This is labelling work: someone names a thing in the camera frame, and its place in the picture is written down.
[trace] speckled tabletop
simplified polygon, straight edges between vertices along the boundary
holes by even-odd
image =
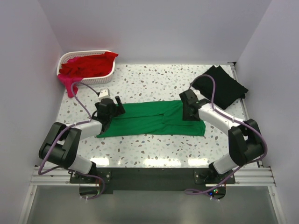
[[[110,83],[92,87],[99,91],[109,88],[114,98],[123,103],[180,100],[190,82],[211,65],[125,65],[115,67]],[[223,69],[233,77],[229,65]],[[78,98],[90,112],[95,111],[97,96],[79,86]],[[226,112],[244,118],[241,102],[235,101]],[[74,123],[88,118],[86,112],[66,92],[57,121]],[[94,161],[98,167],[207,167],[228,152],[228,138],[216,127],[206,123],[204,137],[184,135],[134,135],[99,139],[90,137],[80,142],[78,154]]]

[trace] white laundry basket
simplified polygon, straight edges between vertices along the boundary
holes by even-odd
[[[67,63],[67,61],[74,57],[83,57],[89,55],[102,55],[105,52],[111,52],[110,50],[86,50],[86,51],[74,51],[64,54],[58,63],[57,66],[57,75],[59,74],[59,70],[61,69],[61,64]],[[93,78],[83,78],[81,82],[91,85],[91,84],[102,84],[102,83],[109,83],[112,79],[113,72],[115,68],[115,60],[113,61],[111,72],[102,77],[93,77]]]

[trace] stack of black clothing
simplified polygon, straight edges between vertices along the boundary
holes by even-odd
[[[245,93],[248,92],[248,89],[231,78],[221,66],[212,66],[204,74],[214,78],[216,82],[214,103],[223,110],[228,108],[238,98],[245,98]],[[199,77],[194,81],[192,87],[199,90],[203,96],[211,100],[213,82],[210,78]]]

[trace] green cloth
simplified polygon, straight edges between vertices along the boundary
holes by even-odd
[[[203,121],[183,121],[180,100],[123,104],[126,113],[112,119],[109,129],[98,138],[137,134],[182,134],[203,136]]]

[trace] white wall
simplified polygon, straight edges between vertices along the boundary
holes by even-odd
[[[237,62],[289,223],[299,220],[299,1],[273,0]]]
[[[123,63],[227,63],[271,0],[39,0],[64,52],[110,49]]]
[[[61,48],[36,0],[1,0],[0,30],[0,223],[15,224],[63,94]]]

